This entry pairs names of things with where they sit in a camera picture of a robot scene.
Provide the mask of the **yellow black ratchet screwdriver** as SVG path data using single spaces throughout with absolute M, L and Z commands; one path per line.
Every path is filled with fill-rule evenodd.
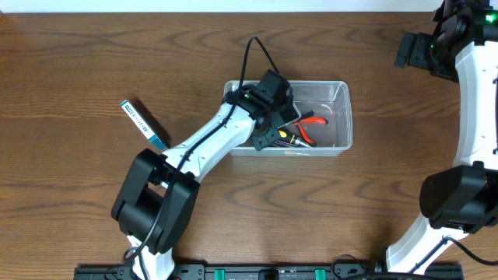
M 280 140 L 283 142 L 289 143 L 291 145 L 310 148 L 310 145 L 307 142 L 305 142 L 304 140 L 302 140 L 300 137 L 293 134 L 292 132 L 279 130 L 279 134 L 280 134 Z

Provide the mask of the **red handled cutting pliers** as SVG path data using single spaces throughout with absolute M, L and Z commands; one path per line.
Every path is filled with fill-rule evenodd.
M 310 146 L 315 147 L 317 142 L 312 138 L 316 131 L 328 125 L 328 120 L 323 117 L 306 117 L 294 123 L 300 137 Z

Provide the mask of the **teal white cardboard box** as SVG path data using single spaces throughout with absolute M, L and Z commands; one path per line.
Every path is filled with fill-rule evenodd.
M 135 126 L 151 144 L 161 150 L 164 150 L 167 147 L 132 103 L 130 103 L 128 100 L 124 100 L 121 103 L 121 108 L 130 117 Z

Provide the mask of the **small black handled hammer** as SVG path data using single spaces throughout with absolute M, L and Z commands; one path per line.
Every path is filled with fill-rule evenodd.
M 296 118 L 294 120 L 287 121 L 284 124 L 279 125 L 277 128 L 278 129 L 284 128 L 284 127 L 286 127 L 286 126 L 288 126 L 290 124 L 294 124 L 294 123 L 299 122 L 299 121 L 301 121 L 301 120 L 303 120 L 303 119 L 305 119 L 307 117 L 313 117 L 313 116 L 314 116 L 314 112 L 313 111 L 309 111 L 309 112 L 307 112 L 305 114 L 301 114 L 298 118 Z

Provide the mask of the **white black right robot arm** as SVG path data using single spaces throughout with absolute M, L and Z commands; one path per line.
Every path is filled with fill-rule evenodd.
M 450 169 L 423 181 L 417 219 L 368 278 L 455 278 L 433 262 L 497 224 L 497 3 L 444 0 L 432 20 L 431 34 L 404 35 L 394 64 L 458 83 L 457 152 Z

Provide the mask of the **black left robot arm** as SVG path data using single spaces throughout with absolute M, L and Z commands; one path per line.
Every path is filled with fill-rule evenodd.
M 269 70 L 256 85 L 241 83 L 219 111 L 181 144 L 160 154 L 144 149 L 132 162 L 111 216 L 132 245 L 126 261 L 137 279 L 167 279 L 172 249 L 190 222 L 200 183 L 237 146 L 258 151 L 300 117 L 290 83 Z

